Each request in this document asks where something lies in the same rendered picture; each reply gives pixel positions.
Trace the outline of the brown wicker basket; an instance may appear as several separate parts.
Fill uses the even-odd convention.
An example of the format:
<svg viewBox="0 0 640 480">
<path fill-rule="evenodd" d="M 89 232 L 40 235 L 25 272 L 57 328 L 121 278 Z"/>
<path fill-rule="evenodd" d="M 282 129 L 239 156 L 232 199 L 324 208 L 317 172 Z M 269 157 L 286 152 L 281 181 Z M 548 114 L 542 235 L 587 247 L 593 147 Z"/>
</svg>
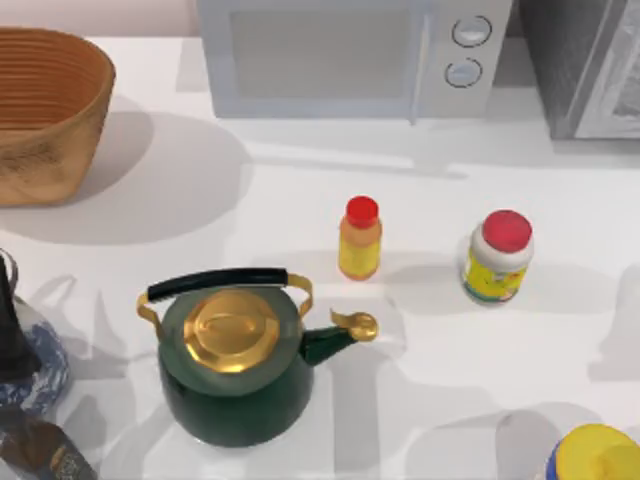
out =
<svg viewBox="0 0 640 480">
<path fill-rule="evenodd" d="M 0 26 L 0 207 L 72 197 L 104 129 L 116 70 L 94 43 Z"/>
</svg>

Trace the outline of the green and gold kettle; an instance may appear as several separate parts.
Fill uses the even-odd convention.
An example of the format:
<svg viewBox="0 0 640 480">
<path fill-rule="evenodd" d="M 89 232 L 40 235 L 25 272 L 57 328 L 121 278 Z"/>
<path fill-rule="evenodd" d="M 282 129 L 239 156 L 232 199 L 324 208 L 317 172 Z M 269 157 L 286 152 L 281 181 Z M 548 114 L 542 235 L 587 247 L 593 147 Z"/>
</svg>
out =
<svg viewBox="0 0 640 480">
<path fill-rule="evenodd" d="M 210 270 L 158 282 L 136 302 L 153 325 L 160 377 L 176 421 L 197 439 L 240 448 L 290 428 L 311 397 L 315 366 L 378 335 L 366 312 L 330 313 L 308 330 L 313 284 L 284 268 Z"/>
</svg>

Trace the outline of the yellow bottle with red cap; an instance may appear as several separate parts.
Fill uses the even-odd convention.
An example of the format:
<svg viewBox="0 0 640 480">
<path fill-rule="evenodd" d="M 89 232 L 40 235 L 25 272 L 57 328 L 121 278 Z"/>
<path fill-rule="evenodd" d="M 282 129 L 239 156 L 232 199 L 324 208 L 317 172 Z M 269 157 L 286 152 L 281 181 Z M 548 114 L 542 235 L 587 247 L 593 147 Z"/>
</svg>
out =
<svg viewBox="0 0 640 480">
<path fill-rule="evenodd" d="M 377 202 L 366 195 L 352 197 L 340 223 L 338 266 L 341 272 L 358 281 L 373 276 L 380 264 L 381 240 Z"/>
</svg>

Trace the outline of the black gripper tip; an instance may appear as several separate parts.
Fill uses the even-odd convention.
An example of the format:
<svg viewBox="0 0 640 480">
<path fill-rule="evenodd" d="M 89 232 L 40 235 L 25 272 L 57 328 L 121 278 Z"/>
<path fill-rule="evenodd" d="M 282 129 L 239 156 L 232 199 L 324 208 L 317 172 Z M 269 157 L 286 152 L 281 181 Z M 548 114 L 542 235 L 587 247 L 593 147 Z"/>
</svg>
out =
<svg viewBox="0 0 640 480">
<path fill-rule="evenodd" d="M 41 368 L 21 328 L 14 304 L 18 266 L 0 249 L 0 383 L 26 380 Z"/>
</svg>

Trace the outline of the microwave knob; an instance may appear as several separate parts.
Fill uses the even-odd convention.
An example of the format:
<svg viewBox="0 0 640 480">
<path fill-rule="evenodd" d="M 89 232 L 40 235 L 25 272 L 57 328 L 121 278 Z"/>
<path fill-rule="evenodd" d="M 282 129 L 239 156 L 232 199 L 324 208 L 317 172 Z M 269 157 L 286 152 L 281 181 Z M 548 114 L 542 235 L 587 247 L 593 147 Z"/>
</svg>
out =
<svg viewBox="0 0 640 480">
<path fill-rule="evenodd" d="M 480 62 L 472 58 L 464 58 L 447 65 L 444 78 L 448 85 L 457 89 L 466 89 L 474 86 L 483 75 L 483 67 Z"/>
<path fill-rule="evenodd" d="M 491 34 L 491 22 L 481 15 L 457 20 L 452 27 L 453 41 L 463 48 L 481 46 L 488 41 Z"/>
</svg>

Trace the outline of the blue and white vase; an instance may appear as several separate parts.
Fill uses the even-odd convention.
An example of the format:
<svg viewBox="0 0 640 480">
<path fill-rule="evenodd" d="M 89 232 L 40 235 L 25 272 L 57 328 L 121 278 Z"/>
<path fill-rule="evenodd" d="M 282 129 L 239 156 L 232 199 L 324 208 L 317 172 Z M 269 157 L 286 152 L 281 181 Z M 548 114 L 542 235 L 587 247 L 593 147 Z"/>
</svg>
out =
<svg viewBox="0 0 640 480">
<path fill-rule="evenodd" d="M 14 293 L 21 328 L 41 362 L 41 368 L 26 380 L 0 383 L 0 408 L 19 407 L 43 416 L 60 399 L 69 380 L 69 361 L 61 338 L 53 325 L 36 309 Z"/>
</svg>

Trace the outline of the pale microwave oven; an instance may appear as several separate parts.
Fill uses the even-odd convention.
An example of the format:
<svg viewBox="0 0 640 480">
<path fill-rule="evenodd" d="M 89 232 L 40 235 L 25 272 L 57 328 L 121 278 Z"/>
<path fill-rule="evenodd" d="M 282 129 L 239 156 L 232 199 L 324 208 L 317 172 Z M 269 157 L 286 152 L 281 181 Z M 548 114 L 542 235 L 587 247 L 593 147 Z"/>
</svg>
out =
<svg viewBox="0 0 640 480">
<path fill-rule="evenodd" d="M 481 116 L 513 0 L 197 0 L 214 112 L 221 118 L 357 119 Z M 457 20 L 492 24 L 463 48 Z M 447 84 L 472 58 L 482 78 Z"/>
</svg>

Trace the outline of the dark patterned bottle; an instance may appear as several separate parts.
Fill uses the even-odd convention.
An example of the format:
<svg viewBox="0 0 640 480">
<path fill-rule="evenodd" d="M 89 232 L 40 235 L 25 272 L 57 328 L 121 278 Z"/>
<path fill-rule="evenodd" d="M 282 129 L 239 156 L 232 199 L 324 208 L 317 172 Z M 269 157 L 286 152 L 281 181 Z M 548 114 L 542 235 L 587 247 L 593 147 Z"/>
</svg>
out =
<svg viewBox="0 0 640 480">
<path fill-rule="evenodd" d="M 0 409 L 0 459 L 24 480 L 99 480 L 58 425 L 19 407 Z"/>
</svg>

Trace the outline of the blue jar with yellow lid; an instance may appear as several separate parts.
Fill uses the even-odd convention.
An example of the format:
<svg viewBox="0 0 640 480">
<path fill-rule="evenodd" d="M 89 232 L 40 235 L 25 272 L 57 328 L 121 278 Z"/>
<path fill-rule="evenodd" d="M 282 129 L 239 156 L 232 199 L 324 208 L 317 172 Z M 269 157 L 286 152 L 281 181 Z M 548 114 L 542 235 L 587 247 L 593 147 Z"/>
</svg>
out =
<svg viewBox="0 0 640 480">
<path fill-rule="evenodd" d="M 554 446 L 541 480 L 640 480 L 640 444 L 608 425 L 581 425 Z"/>
</svg>

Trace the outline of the white jar with red lid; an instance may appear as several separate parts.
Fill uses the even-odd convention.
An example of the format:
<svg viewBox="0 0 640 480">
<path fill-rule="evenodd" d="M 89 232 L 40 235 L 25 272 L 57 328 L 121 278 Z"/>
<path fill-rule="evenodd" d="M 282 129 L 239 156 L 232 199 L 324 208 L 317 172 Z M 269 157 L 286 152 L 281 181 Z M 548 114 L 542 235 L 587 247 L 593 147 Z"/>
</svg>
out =
<svg viewBox="0 0 640 480">
<path fill-rule="evenodd" d="M 495 210 L 471 234 L 463 285 L 479 301 L 507 302 L 518 293 L 533 254 L 529 220 L 514 210 Z"/>
</svg>

